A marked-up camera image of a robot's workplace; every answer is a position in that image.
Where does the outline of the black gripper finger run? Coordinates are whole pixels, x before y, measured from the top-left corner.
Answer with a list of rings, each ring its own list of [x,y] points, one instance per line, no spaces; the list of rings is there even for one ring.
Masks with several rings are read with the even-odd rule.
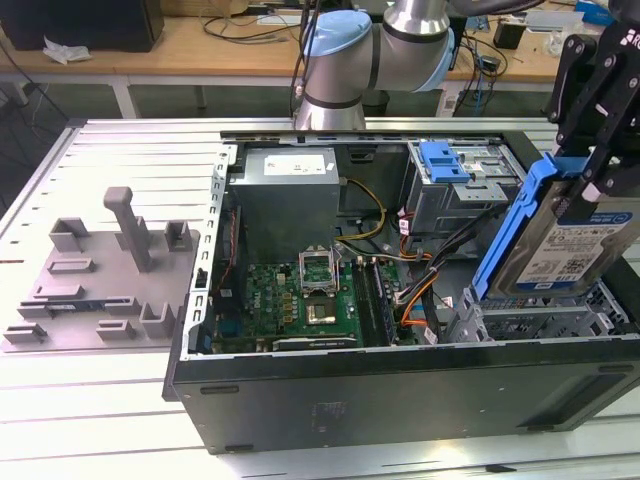
[[[585,201],[614,197],[639,185],[639,75],[618,82],[603,105],[607,112],[577,195]]]
[[[548,120],[564,156],[629,154],[629,35],[573,34],[563,45]]]

